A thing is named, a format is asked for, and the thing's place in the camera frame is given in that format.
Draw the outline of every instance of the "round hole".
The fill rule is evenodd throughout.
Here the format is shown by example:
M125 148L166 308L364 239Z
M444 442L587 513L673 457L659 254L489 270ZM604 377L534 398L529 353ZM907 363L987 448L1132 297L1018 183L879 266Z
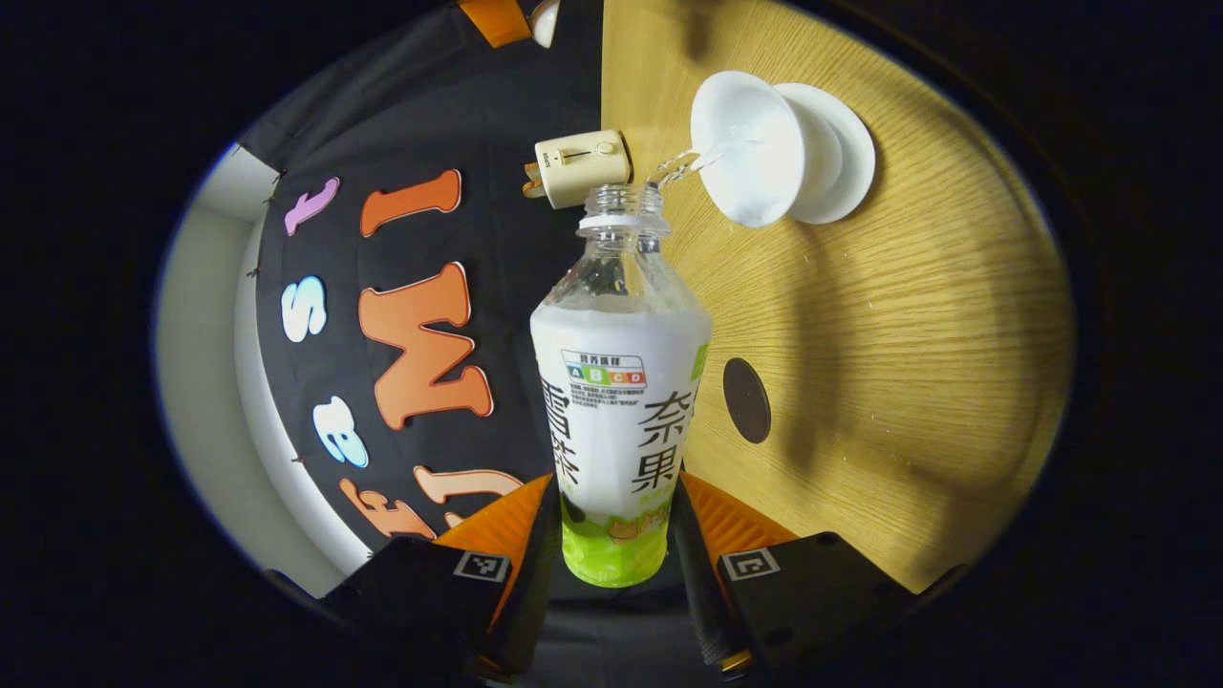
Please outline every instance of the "round hole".
M726 362L722 371L722 392L735 430L748 442L763 442L773 426L773 414L756 369L742 359Z
M764 644L769 646L784 645L794 639L794 629L788 626L774 628L764 634Z

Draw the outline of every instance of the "water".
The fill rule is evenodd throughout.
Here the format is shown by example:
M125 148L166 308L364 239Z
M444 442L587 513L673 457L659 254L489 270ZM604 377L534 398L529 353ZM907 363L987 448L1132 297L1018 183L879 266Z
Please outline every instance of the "water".
M729 153L734 153L737 149L750 145L758 145L761 143L763 143L763 141L752 138L747 141L712 145L704 152L697 150L696 148L689 148L687 150L684 150L679 155L675 155L654 167L654 171L646 176L646 186L653 186L662 192L663 187L668 183L684 178L690 172L695 172L701 167L709 166L725 158Z

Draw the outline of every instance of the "green label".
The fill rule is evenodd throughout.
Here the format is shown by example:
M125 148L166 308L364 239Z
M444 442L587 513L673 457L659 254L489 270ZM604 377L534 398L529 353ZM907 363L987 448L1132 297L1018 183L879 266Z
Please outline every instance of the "green label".
M591 385L612 385L612 378L608 375L608 369L604 368L582 367L582 378Z
M616 517L599 525L575 522L561 500L561 555L577 578L602 588L636 585L658 572L667 556L670 500L632 521Z
M704 358L709 354L709 342L701 343L701 348L696 351L696 362L692 363L692 380L698 380L701 374L704 373Z

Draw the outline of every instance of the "orange object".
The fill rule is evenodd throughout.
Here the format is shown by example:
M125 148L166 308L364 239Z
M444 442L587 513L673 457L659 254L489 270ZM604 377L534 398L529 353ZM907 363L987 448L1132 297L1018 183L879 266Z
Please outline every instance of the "orange object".
M434 505L444 503L455 495L492 494L504 497L522 488L522 481L499 470L433 473L424 467L416 467L412 469L412 475L416 477L416 484L424 491L424 496ZM444 518L450 528L464 522L464 518L454 512L446 512Z
M709 552L709 566L713 567L714 574L718 574L718 557L722 555L769 547L799 539L773 519L691 473L681 473L680 480L684 481L689 501L692 502L696 521L701 524L701 538ZM720 574L718 583L725 595L726 588Z
M352 506L361 512L361 516L369 521L369 524L378 529L386 538L395 533L415 533L433 539L433 529L424 521L416 516L412 507L402 500L395 500L394 508L386 508L390 502L382 492L364 490L358 492L357 486L347 478L340 479L340 492L352 502Z
M553 474L542 475L527 483L479 510L433 541L437 545L470 552L510 557L510 561L514 562L505 591L501 593L501 599L497 602L497 609L493 610L493 618L488 622L489 629L497 623L497 617L501 613L501 607L505 606L510 590L514 589L514 582L519 578L519 571L522 569L522 557L526 556L531 528L534 525L543 491L548 488L552 477Z
M383 222L412 213L442 210L449 213L462 199L462 175L446 170L437 178L390 193L374 191L361 208L361 236L373 236Z
M517 0L459 0L459 7L493 48L531 38L531 27Z
M357 298L361 331L405 352L374 384L374 400L388 428L402 430L404 420L410 417L451 409L468 409L478 417L493 413L493 395L479 368L466 367L459 380L438 382L476 349L476 342L424 325L445 320L462 326L468 317L467 276L455 262L416 284L361 292Z

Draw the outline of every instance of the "wooden table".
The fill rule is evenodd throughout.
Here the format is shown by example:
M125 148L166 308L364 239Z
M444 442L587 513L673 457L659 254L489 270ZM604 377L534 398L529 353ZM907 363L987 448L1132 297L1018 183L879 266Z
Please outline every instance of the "wooden table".
M665 255L713 313L687 468L799 535L835 530L912 591L982 555L1053 444L1073 373L1068 279L1038 204L989 136L871 45L763 0L608 0L603 126L637 177L690 147L722 70L818 86L874 138L846 219L745 229L700 181L667 188ZM744 440L723 368L773 411Z

